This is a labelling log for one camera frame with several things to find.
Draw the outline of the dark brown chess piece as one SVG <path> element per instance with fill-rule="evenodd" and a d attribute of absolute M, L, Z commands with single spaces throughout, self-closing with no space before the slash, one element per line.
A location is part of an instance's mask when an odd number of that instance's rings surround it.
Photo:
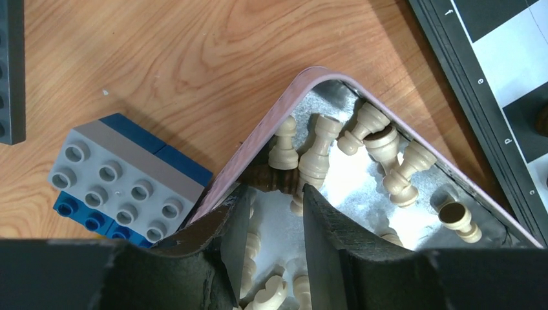
<path fill-rule="evenodd" d="M 255 165 L 247 167 L 237 181 L 262 192 L 280 191 L 284 194 L 295 194 L 299 184 L 299 170 L 274 169 L 268 164 Z"/>

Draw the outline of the cream white chess piece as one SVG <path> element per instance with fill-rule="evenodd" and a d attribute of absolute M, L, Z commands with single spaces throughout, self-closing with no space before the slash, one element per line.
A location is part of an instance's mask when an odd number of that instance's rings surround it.
<path fill-rule="evenodd" d="M 337 142 L 338 148 L 346 155 L 354 155 L 363 146 L 364 138 L 383 130 L 390 120 L 370 103 L 364 103 L 357 111 L 357 123 L 351 131 L 346 130 Z"/>

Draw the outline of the folding chess board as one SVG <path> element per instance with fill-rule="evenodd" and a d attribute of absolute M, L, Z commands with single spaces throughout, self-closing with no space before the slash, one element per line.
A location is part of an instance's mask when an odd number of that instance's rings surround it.
<path fill-rule="evenodd" d="M 411 1 L 518 221 L 547 245 L 546 1 Z"/>

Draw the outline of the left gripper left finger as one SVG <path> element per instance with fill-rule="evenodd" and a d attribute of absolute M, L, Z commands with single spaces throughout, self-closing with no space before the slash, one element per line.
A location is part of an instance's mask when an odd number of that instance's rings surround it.
<path fill-rule="evenodd" d="M 1 241 L 2 309 L 233 309 L 253 193 L 145 249 L 107 239 Z"/>

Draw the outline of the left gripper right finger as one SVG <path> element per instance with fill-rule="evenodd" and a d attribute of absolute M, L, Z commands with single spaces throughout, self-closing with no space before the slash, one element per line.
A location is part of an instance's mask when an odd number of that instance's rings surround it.
<path fill-rule="evenodd" d="M 304 187 L 314 309 L 546 309 L 545 249 L 410 251 Z"/>

